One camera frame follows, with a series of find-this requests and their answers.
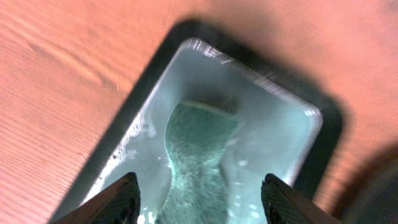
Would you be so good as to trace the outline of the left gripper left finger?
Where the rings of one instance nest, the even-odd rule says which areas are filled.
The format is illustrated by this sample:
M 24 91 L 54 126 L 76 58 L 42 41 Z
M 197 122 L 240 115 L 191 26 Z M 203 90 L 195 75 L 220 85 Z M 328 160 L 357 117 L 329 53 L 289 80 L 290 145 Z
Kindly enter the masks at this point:
M 129 172 L 54 224 L 137 224 L 141 192 Z

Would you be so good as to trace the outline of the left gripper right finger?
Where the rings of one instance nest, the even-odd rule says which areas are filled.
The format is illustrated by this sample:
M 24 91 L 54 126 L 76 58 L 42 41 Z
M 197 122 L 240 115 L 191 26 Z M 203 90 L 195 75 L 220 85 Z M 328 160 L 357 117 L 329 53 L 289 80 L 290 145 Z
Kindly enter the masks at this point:
M 261 201 L 268 224 L 341 224 L 271 173 L 262 181 Z

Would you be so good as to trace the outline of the green yellow sponge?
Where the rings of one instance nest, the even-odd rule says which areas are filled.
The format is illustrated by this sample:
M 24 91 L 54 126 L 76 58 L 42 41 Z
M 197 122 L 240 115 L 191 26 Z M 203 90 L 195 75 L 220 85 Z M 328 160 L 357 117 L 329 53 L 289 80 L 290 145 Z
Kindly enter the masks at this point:
M 236 117 L 194 101 L 181 101 L 171 112 L 164 146 L 172 180 L 155 222 L 226 223 L 228 188 L 220 162 L 239 128 Z

